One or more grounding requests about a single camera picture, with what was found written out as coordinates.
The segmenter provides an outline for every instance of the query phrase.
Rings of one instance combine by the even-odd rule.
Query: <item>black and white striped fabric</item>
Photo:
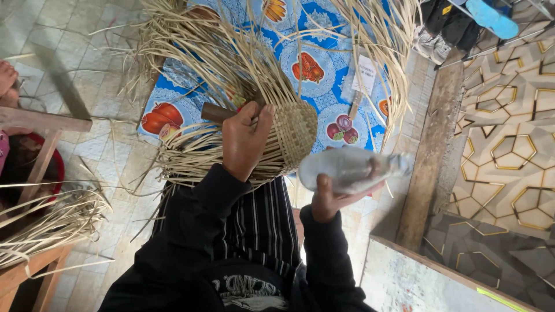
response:
[[[159,218],[165,215],[166,198],[180,187],[185,186],[166,184]],[[157,219],[152,235],[163,226],[164,220]],[[214,240],[213,260],[228,258],[258,263],[285,279],[292,279],[300,262],[299,239],[283,177],[241,196],[233,205],[224,231]]]

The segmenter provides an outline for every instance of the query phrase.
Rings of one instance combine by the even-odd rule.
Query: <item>water bottle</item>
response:
[[[386,178],[410,176],[412,164],[405,153],[383,155],[345,146],[308,155],[297,174],[305,188],[316,191],[321,173],[331,178],[334,193],[358,194]]]

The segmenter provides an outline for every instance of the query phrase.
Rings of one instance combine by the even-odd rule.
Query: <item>hand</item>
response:
[[[385,181],[382,180],[364,192],[355,195],[334,194],[331,189],[331,178],[326,174],[319,174],[316,178],[318,190],[312,197],[312,217],[318,223],[332,221],[339,209],[358,202],[364,196],[381,189]]]
[[[264,106],[256,126],[251,126],[258,104],[249,102],[241,111],[224,121],[222,135],[224,141],[223,166],[231,175],[242,182],[247,181],[254,167],[258,165],[274,116],[274,106]]]

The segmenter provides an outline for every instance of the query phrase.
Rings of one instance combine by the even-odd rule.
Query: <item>dried palm strip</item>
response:
[[[387,99],[388,118],[384,142],[394,132],[397,125],[402,126],[406,110],[412,111],[408,104],[408,80],[406,67],[412,46],[416,14],[420,14],[418,0],[330,0],[341,15],[351,25],[353,53],[361,52],[372,59],[374,67],[386,73],[381,80],[387,94],[386,83],[390,89],[391,100]],[[387,3],[389,10],[383,7]],[[362,81],[358,59],[355,58],[356,74]],[[364,92],[370,101],[369,94]]]
[[[230,110],[242,103],[233,103],[228,94],[253,99],[260,92],[266,103],[274,105],[275,114],[262,160],[250,177],[253,188],[295,171],[316,140],[316,112],[300,100],[254,27],[237,27],[205,7],[183,8],[166,0],[144,4],[152,19],[140,29],[135,58],[143,66],[141,72],[162,73],[156,65],[160,58],[177,59],[194,73],[187,74],[189,78],[206,84],[199,88]],[[177,136],[182,131],[187,133]],[[182,128],[160,150],[162,176],[180,184],[199,182],[212,164],[222,162],[221,143],[216,124]]]
[[[93,241],[98,222],[105,220],[103,212],[112,209],[99,193],[78,189],[36,198],[4,210],[0,215],[17,211],[18,208],[29,204],[35,206],[0,222],[2,229],[30,213],[46,210],[44,216],[0,242],[0,269],[28,261],[31,255],[45,250],[83,239]]]

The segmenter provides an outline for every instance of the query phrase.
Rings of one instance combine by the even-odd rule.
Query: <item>woven basket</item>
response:
[[[315,109],[302,101],[256,32],[240,29],[204,7],[178,8],[175,3],[145,3],[152,19],[140,30],[138,59],[143,74],[160,72],[159,57],[183,62],[208,87],[199,86],[218,105],[235,111],[227,94],[253,99],[260,93],[275,107],[274,123],[264,154],[254,169],[253,189],[277,176],[297,170],[316,140]],[[193,124],[175,132],[160,150],[157,163],[166,180],[190,185],[199,182],[214,163],[223,159],[221,127]]]

